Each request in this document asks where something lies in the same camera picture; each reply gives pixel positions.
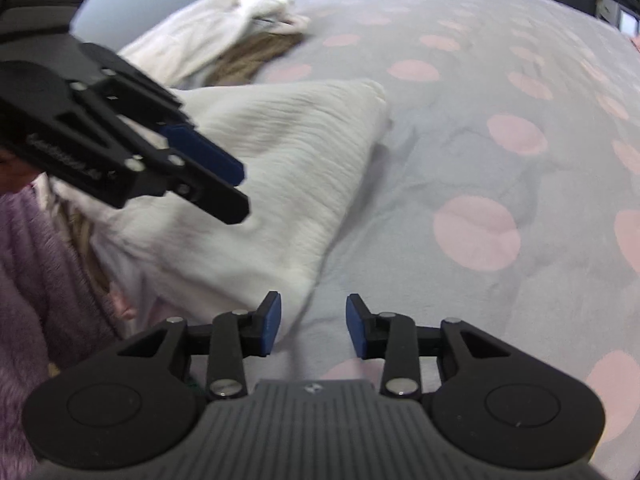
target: blue finger pad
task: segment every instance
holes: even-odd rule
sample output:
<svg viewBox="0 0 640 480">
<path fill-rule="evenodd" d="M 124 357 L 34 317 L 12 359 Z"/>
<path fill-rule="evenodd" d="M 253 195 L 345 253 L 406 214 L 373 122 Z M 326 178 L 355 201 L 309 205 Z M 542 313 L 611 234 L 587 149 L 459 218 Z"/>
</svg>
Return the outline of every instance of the blue finger pad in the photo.
<svg viewBox="0 0 640 480">
<path fill-rule="evenodd" d="M 358 311 L 351 301 L 351 298 L 347 298 L 346 316 L 347 329 L 349 329 L 349 334 L 351 335 L 353 348 L 356 351 L 356 355 L 360 359 L 364 359 L 367 354 L 367 339 L 364 333 L 364 322 L 358 315 Z"/>
<path fill-rule="evenodd" d="M 242 162 L 225 150 L 201 136 L 187 124 L 174 124 L 162 128 L 159 133 L 175 151 L 189 157 L 230 186 L 238 186 L 244 180 Z"/>
<path fill-rule="evenodd" d="M 268 355 L 273 350 L 273 343 L 276 341 L 280 320 L 282 319 L 282 298 L 278 294 L 271 303 L 271 307 L 264 317 L 262 326 L 262 336 L 260 338 L 260 349 L 263 355 Z"/>
</svg>

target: person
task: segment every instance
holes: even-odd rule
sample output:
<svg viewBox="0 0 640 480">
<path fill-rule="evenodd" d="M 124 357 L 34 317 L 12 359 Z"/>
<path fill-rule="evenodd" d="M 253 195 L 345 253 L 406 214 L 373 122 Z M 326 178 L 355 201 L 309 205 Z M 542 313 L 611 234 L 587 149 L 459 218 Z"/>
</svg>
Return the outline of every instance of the person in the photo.
<svg viewBox="0 0 640 480">
<path fill-rule="evenodd" d="M 0 149 L 0 480 L 21 480 L 36 458 L 20 423 L 51 365 L 72 366 L 118 339 L 113 306 L 38 206 L 40 172 Z"/>
</svg>

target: gray textured handle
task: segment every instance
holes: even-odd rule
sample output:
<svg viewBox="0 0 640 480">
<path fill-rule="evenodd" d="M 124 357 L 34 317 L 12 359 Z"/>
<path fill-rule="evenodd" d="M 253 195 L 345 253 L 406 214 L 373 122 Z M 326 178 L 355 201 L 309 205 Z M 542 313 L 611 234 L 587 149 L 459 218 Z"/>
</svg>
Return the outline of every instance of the gray textured handle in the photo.
<svg viewBox="0 0 640 480">
<path fill-rule="evenodd" d="M 32 480 L 602 480 L 586 462 L 517 472 L 444 440 L 421 406 L 380 397 L 367 381 L 263 381 L 214 402 L 191 434 L 151 462 L 79 471 L 43 463 Z"/>
</svg>

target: gray bedsheet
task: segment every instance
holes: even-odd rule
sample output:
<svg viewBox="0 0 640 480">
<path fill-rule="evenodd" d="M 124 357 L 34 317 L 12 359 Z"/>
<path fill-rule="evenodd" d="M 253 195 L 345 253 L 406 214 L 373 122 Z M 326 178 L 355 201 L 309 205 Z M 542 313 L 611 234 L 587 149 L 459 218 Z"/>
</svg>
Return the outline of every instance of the gray bedsheet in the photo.
<svg viewBox="0 0 640 480">
<path fill-rule="evenodd" d="M 594 464 L 640 467 L 640 54 L 549 0 L 297 0 L 311 37 L 258 82 L 369 77 L 392 127 L 297 330 L 254 374 L 367 376 L 344 323 L 456 316 L 586 380 Z M 425 360 L 425 388 L 438 384 Z"/>
</svg>

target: metal screw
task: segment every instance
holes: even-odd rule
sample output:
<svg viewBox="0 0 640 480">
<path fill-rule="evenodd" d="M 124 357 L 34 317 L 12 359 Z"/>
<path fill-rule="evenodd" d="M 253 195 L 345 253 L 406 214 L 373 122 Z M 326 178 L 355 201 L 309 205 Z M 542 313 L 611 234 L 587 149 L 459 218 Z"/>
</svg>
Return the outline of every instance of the metal screw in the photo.
<svg viewBox="0 0 640 480">
<path fill-rule="evenodd" d="M 387 381 L 386 389 L 399 397 L 414 394 L 418 390 L 418 383 L 407 377 L 398 377 Z"/>
<path fill-rule="evenodd" d="M 184 166 L 184 161 L 177 155 L 169 155 L 167 159 L 174 166 Z"/>
<path fill-rule="evenodd" d="M 322 387 L 322 385 L 321 385 L 321 384 L 318 384 L 318 383 L 311 383 L 311 384 L 307 384 L 307 385 L 305 386 L 305 391 L 306 391 L 308 394 L 311 394 L 311 395 L 317 395 L 317 394 L 319 394 L 322 390 L 324 390 L 324 388 Z"/>
<path fill-rule="evenodd" d="M 209 390 L 218 397 L 231 397 L 242 390 L 242 384 L 233 379 L 218 379 L 213 381 Z"/>
<path fill-rule="evenodd" d="M 129 168 L 131 171 L 145 171 L 146 166 L 144 164 L 142 164 L 142 162 L 140 162 L 139 160 L 136 160 L 135 158 L 128 158 L 127 160 L 124 161 L 124 165 Z"/>
</svg>

